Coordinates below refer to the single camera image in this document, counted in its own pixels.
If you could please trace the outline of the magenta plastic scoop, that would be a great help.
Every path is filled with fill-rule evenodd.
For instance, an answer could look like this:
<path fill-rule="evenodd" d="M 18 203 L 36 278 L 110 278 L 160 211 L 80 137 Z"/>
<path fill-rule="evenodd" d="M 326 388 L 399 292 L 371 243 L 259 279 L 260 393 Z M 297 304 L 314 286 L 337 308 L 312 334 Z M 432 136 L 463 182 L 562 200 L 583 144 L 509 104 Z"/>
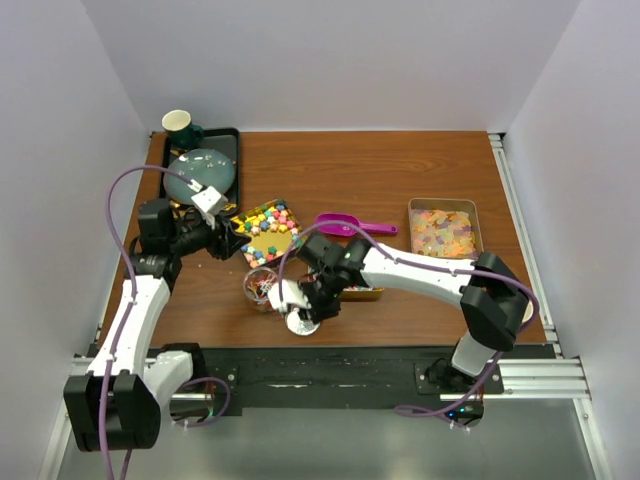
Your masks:
<path fill-rule="evenodd" d="M 340 237 L 354 236 L 354 227 L 359 227 L 369 234 L 394 236 L 399 232 L 396 225 L 362 222 L 357 217 L 345 213 L 322 213 L 316 217 L 315 224 L 320 225 L 319 230 L 322 233 Z"/>

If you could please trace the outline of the gold tin of lollipops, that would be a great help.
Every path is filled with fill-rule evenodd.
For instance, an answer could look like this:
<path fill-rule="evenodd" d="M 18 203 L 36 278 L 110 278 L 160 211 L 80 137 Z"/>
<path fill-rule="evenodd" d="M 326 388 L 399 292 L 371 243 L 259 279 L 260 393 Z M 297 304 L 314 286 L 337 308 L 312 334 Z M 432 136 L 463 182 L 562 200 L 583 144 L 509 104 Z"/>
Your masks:
<path fill-rule="evenodd" d="M 385 289 L 382 287 L 371 287 L 359 284 L 345 286 L 340 291 L 331 284 L 335 275 L 312 267 L 308 268 L 306 275 L 302 278 L 304 282 L 311 282 L 314 286 L 319 284 L 323 290 L 330 293 L 330 299 L 350 302 L 371 302 L 379 300 Z"/>

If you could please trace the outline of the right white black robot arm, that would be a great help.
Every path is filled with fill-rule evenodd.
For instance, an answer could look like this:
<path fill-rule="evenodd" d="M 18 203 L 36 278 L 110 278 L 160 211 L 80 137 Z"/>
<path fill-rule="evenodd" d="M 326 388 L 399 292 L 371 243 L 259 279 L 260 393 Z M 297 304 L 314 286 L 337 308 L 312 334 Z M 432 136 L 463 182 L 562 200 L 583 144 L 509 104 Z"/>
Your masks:
<path fill-rule="evenodd" d="M 388 288 L 421 294 L 458 308 L 466 331 L 442 367 L 430 367 L 432 379 L 459 393 L 489 377 L 501 354 L 511 351 L 535 311 L 531 292 L 496 255 L 447 260 L 376 246 L 357 238 L 347 245 L 311 234 L 297 256 L 313 271 L 292 284 L 294 302 L 286 325 L 310 335 L 340 311 L 340 296 L 352 286 Z"/>

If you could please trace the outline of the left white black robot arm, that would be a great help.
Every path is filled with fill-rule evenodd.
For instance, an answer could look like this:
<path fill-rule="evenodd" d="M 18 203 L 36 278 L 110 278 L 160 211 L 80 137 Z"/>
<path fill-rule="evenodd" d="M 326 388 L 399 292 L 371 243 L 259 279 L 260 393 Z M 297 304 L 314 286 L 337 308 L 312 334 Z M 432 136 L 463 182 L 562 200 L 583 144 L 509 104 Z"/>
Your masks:
<path fill-rule="evenodd" d="M 146 355 L 157 320 L 180 273 L 181 260 L 200 250 L 226 260 L 249 242 L 223 212 L 213 188 L 193 195 L 194 213 L 173 215 L 166 198 L 138 210 L 122 295 L 104 343 L 83 375 L 68 378 L 63 397 L 78 448 L 96 452 L 149 449 L 159 436 L 172 395 L 200 390 L 207 368 L 196 343 L 164 346 L 152 365 Z"/>

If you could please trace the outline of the clear glass jar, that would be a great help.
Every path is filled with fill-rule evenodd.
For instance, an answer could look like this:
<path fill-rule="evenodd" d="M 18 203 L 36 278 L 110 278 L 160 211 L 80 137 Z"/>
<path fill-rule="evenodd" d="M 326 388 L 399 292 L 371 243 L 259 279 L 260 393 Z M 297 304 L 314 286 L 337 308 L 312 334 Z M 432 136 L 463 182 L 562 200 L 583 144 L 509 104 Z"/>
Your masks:
<path fill-rule="evenodd" d="M 277 273 L 268 267 L 251 269 L 244 277 L 243 291 L 249 303 L 259 312 L 272 312 L 268 298 L 271 288 L 277 283 Z"/>

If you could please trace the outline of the gold tin of star candies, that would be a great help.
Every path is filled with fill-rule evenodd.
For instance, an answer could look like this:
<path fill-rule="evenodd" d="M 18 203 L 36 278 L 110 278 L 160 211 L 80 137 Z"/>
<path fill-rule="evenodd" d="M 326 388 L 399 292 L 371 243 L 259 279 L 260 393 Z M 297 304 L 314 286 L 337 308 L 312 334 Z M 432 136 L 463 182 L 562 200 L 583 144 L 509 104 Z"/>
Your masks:
<path fill-rule="evenodd" d="M 232 217 L 232 220 L 237 224 L 236 232 L 250 239 L 241 247 L 250 269 L 278 266 L 291 244 L 294 247 L 288 258 L 302 245 L 303 228 L 284 199 L 268 201 Z"/>

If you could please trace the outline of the white jar lid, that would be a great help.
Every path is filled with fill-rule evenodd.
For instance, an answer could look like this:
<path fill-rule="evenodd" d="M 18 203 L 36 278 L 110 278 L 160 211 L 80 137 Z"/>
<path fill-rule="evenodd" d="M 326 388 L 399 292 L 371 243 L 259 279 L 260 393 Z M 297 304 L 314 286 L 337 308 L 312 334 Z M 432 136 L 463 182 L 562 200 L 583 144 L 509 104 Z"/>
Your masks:
<path fill-rule="evenodd" d="M 320 327 L 307 317 L 306 310 L 294 309 L 285 315 L 288 330 L 298 336 L 310 336 Z"/>

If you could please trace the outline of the gold tin of gummy candies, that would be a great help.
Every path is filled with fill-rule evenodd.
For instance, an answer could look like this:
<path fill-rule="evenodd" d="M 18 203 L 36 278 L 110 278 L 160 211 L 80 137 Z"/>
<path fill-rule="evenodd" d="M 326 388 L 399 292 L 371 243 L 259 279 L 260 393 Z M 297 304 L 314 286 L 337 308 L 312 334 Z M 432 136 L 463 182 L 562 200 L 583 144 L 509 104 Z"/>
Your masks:
<path fill-rule="evenodd" d="M 444 259 L 477 259 L 484 251 L 473 201 L 413 198 L 408 203 L 411 251 Z"/>

